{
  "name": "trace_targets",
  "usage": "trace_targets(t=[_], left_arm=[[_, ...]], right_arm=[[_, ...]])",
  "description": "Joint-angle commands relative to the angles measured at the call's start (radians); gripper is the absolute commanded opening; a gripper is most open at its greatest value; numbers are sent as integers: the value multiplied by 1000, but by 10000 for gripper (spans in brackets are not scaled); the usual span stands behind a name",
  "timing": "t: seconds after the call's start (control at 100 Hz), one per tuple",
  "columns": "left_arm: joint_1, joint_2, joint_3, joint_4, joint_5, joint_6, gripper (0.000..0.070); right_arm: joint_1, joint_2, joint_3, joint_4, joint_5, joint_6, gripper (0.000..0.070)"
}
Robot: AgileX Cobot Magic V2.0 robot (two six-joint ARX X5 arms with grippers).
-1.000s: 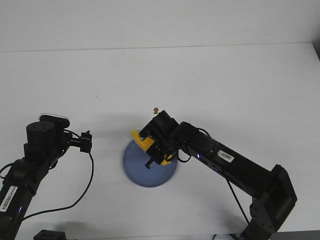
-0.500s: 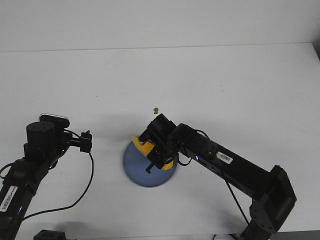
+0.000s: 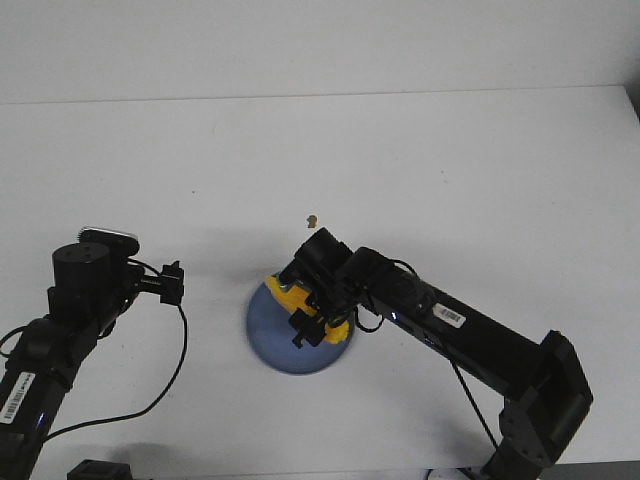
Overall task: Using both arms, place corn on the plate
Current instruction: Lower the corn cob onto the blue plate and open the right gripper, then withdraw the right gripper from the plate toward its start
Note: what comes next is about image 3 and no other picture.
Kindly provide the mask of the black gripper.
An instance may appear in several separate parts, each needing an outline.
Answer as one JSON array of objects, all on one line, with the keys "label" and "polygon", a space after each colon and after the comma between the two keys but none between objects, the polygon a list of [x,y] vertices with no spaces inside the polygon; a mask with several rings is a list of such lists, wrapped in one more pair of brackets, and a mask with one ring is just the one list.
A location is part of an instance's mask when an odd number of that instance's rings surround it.
[{"label": "black gripper", "polygon": [[184,270],[178,262],[155,276],[134,260],[137,242],[78,242],[52,255],[54,285],[47,291],[52,320],[115,320],[141,293],[154,294],[179,306],[184,296]]},{"label": "black gripper", "polygon": [[340,292],[336,272],[351,255],[352,251],[344,243],[326,228],[321,228],[301,245],[291,263],[278,273],[279,281],[282,285],[297,283],[309,289],[311,298],[307,302],[328,320],[336,321],[343,315],[349,319],[354,306]]}]

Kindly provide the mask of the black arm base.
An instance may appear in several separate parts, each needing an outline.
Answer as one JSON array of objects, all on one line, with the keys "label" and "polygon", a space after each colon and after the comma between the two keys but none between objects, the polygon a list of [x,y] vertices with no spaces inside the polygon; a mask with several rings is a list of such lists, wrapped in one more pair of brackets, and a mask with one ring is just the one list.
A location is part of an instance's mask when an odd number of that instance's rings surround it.
[{"label": "black arm base", "polygon": [[131,468],[126,463],[83,460],[66,475],[67,480],[132,480]]}]

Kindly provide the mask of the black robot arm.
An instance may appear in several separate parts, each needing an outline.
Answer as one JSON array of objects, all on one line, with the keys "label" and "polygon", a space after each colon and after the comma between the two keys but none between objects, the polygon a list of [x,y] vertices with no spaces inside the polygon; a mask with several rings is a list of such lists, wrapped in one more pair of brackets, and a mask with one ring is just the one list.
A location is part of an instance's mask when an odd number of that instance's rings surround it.
[{"label": "black robot arm", "polygon": [[351,250],[325,228],[301,245],[275,281],[282,291],[303,291],[289,318],[297,347],[317,346],[327,326],[363,307],[499,393],[502,439],[479,479],[538,478],[590,411],[592,391],[560,332],[535,343],[425,282],[406,262],[368,247]]},{"label": "black robot arm", "polygon": [[69,244],[53,253],[49,311],[22,329],[1,380],[2,478],[31,476],[82,362],[139,293],[180,304],[180,264],[165,265],[152,277],[132,260],[133,253],[95,242]]}]

